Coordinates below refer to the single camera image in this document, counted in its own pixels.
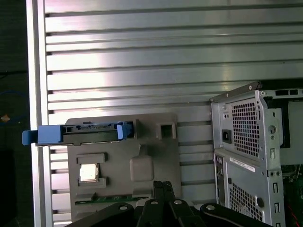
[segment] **circuit board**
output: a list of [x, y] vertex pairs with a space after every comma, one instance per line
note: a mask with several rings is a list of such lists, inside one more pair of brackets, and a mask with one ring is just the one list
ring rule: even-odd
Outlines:
[[92, 204], [92, 203], [108, 203], [108, 202], [132, 202], [146, 198], [148, 197], [133, 198], [132, 195], [115, 195], [115, 196], [104, 196], [104, 197], [94, 196], [90, 201], [75, 202], [75, 205]]
[[302, 170], [297, 178], [286, 178], [284, 184], [286, 226], [303, 226], [303, 175]]

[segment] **aluminum extrusion panel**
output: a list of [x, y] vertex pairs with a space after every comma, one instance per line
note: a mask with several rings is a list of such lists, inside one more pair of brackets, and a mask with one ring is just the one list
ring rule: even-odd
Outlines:
[[[31, 129], [175, 113], [183, 193], [197, 206], [214, 201], [208, 100], [252, 80], [302, 77], [302, 3], [27, 0]], [[67, 148], [39, 149], [35, 225], [61, 227], [71, 221]]]

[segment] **white sticker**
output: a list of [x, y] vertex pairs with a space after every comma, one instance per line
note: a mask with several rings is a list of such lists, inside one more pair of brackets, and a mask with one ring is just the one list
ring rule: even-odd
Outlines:
[[238, 160], [236, 160], [236, 159], [234, 159], [234, 158], [232, 158], [232, 157], [230, 157], [229, 160], [230, 160], [231, 162], [233, 162], [233, 163], [235, 163], [235, 164], [237, 164], [237, 165], [243, 167], [243, 168], [248, 169], [249, 171], [252, 171], [252, 172], [254, 172], [254, 173], [256, 172], [256, 169], [255, 169], [254, 167], [249, 166], [249, 165], [247, 165], [247, 164], [245, 164], [245, 163], [243, 163], [243, 162], [240, 162], [240, 161], [238, 161]]

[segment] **ventilation grille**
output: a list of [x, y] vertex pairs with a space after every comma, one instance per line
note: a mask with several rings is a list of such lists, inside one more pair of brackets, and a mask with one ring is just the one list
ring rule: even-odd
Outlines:
[[255, 103], [232, 106], [234, 145], [237, 151], [258, 157], [259, 126]]
[[263, 221], [262, 212], [256, 208], [255, 198], [234, 183], [230, 189], [230, 201], [232, 210]]

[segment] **dark background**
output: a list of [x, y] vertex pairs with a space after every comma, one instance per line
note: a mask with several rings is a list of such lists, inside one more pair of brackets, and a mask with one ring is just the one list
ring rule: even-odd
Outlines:
[[0, 4], [0, 94], [7, 90], [22, 92], [22, 95], [0, 95], [0, 117], [25, 116], [11, 124], [3, 125], [0, 121], [0, 171], [4, 185], [1, 210], [5, 210], [0, 219], [11, 220], [5, 227], [31, 227], [34, 226], [31, 151], [21, 143], [22, 131], [29, 129], [26, 2], [0, 0]]

